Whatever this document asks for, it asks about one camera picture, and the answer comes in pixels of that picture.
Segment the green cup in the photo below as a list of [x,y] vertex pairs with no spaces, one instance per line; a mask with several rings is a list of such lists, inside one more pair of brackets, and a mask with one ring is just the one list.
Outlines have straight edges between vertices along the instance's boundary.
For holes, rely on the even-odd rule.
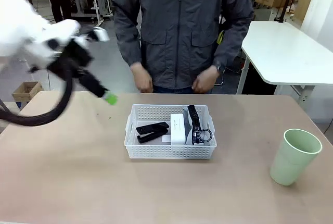
[[301,129],[288,129],[271,166],[272,179],[284,186],[293,184],[322,148],[313,134]]

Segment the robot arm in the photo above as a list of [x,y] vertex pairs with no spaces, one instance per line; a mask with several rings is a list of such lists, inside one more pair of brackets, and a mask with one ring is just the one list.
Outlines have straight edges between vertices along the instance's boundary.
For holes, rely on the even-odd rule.
[[88,43],[109,40],[104,29],[95,27],[84,35],[76,36],[80,28],[78,22],[65,20],[50,24],[25,0],[0,0],[0,7],[3,11],[0,14],[0,58],[10,58],[23,52],[32,66],[30,72],[48,69],[66,81],[64,95],[52,111],[23,117],[0,110],[0,119],[24,126],[39,126],[55,120],[68,104],[73,80],[110,104],[115,102],[114,95],[85,69],[93,60]]

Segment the hand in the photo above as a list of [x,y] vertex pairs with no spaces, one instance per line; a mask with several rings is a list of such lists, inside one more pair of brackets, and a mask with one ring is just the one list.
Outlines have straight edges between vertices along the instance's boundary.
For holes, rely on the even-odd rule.
[[206,93],[210,91],[219,77],[220,73],[217,70],[217,67],[212,65],[208,69],[204,70],[197,76],[197,79],[192,85],[192,89],[195,93]]
[[136,87],[141,93],[152,93],[152,79],[150,74],[142,67],[141,63],[134,63],[131,65],[131,71],[134,76]]

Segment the jacket zipper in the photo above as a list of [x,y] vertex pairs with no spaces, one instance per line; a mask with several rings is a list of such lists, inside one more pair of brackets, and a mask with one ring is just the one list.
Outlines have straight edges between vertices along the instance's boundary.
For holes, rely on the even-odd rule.
[[176,55],[176,64],[175,64],[175,88],[177,87],[177,67],[178,67],[178,50],[179,50],[179,34],[181,27],[181,11],[182,11],[182,0],[179,0],[179,8],[178,8],[178,26],[177,26],[177,55]]
[[176,55],[176,64],[175,64],[175,88],[177,87],[177,70],[178,70],[178,50],[179,50],[179,33],[181,27],[181,11],[182,11],[182,0],[179,0],[179,9],[178,9],[178,26],[177,26],[177,55]]

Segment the jacket pocket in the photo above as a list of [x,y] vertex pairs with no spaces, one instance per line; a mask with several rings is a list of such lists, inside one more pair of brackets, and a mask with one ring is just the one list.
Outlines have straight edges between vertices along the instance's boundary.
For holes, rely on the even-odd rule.
[[143,63],[154,79],[165,72],[165,44],[167,42],[167,31],[142,29],[141,36]]
[[213,44],[217,36],[214,31],[192,30],[190,72],[194,80],[213,62]]

